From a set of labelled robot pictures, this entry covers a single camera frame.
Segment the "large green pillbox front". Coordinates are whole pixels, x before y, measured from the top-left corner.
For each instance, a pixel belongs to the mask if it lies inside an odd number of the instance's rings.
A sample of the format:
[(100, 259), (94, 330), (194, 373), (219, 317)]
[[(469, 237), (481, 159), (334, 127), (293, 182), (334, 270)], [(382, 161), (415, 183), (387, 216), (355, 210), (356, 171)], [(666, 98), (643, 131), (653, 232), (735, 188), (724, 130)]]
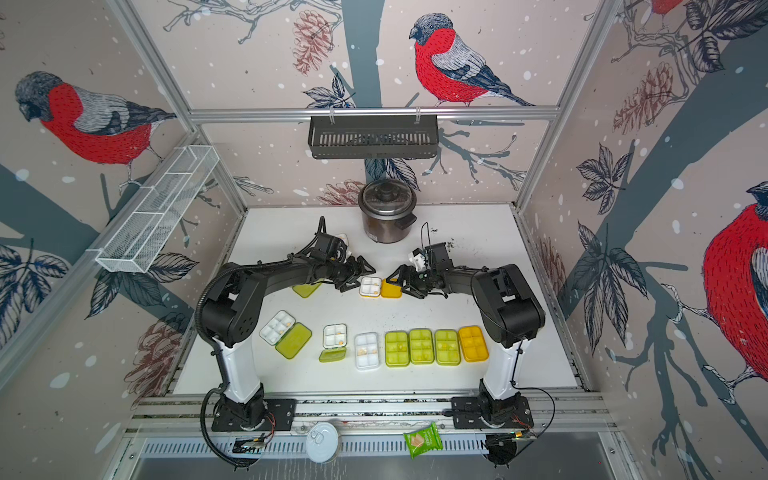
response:
[(413, 329), (408, 333), (410, 362), (415, 365), (428, 365), (435, 361), (432, 331)]

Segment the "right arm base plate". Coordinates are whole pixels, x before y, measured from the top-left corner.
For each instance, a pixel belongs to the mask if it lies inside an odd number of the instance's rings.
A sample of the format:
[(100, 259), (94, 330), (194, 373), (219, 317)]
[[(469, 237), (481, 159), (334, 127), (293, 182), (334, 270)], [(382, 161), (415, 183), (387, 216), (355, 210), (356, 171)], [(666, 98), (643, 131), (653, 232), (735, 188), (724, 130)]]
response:
[(486, 395), (452, 397), (450, 408), (444, 411), (458, 430), (513, 428), (532, 430), (534, 421), (528, 399), (520, 393), (495, 400)]

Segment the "clear white pillbox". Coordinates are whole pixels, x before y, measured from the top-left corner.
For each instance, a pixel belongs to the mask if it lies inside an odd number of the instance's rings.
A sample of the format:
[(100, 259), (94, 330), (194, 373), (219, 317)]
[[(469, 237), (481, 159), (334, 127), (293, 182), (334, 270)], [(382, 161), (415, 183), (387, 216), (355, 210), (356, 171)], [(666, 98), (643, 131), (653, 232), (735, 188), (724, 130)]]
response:
[(354, 360), (358, 371), (369, 371), (381, 366), (379, 335), (376, 332), (360, 333), (354, 338)]

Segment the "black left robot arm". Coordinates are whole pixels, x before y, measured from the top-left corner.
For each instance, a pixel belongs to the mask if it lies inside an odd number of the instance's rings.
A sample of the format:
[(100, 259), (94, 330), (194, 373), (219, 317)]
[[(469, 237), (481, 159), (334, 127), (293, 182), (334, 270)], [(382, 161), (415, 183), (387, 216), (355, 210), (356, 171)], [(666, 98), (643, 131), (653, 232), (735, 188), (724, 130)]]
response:
[(290, 254), (285, 260), (239, 265), (229, 263), (204, 288), (193, 321), (212, 349), (221, 376), (217, 405), (247, 428), (268, 413), (264, 387), (255, 371), (251, 336), (264, 298), (297, 285), (330, 283), (344, 293), (376, 269), (362, 256)]

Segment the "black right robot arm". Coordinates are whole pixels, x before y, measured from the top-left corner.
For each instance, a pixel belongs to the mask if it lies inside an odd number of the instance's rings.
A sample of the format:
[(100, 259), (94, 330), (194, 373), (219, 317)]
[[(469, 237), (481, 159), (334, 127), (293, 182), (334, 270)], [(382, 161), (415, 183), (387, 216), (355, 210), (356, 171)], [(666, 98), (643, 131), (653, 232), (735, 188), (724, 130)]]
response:
[(476, 397), (459, 397), (453, 407), (454, 426), (468, 428), (476, 418), (490, 427), (533, 426), (528, 399), (515, 381), (524, 349), (544, 327), (546, 313), (519, 267), (456, 266), (445, 243), (412, 252), (385, 278), (405, 295), (424, 299), (466, 294), (474, 301), (485, 333), (493, 341), (486, 372)]

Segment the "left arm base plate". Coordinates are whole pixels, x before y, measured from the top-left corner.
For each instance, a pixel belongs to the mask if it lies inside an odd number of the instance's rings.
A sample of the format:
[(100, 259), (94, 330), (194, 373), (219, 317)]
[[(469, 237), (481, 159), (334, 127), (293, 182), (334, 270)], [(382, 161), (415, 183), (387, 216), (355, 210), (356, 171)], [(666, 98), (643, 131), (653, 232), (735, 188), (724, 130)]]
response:
[(288, 398), (252, 399), (237, 403), (227, 397), (217, 401), (213, 414), (214, 432), (290, 431), (297, 401)]

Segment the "small green pillbox front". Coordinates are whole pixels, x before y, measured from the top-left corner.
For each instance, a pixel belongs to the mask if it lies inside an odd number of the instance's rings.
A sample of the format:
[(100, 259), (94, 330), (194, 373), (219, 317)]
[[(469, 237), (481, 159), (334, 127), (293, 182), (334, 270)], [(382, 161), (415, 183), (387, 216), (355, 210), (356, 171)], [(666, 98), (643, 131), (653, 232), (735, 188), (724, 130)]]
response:
[(343, 323), (326, 325), (322, 333), (322, 352), (320, 363), (333, 363), (346, 357), (348, 329)]

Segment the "yellow pillbox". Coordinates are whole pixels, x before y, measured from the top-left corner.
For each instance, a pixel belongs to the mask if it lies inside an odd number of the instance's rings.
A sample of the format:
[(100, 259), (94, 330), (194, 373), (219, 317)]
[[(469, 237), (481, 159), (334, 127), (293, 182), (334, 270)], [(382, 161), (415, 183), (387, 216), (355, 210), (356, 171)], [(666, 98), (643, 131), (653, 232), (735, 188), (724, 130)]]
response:
[(362, 277), (359, 282), (359, 295), (362, 297), (399, 299), (403, 296), (399, 286), (387, 283), (378, 277)]
[(484, 362), (489, 358), (489, 351), (484, 334), (479, 326), (466, 326), (458, 330), (459, 343), (466, 362)]

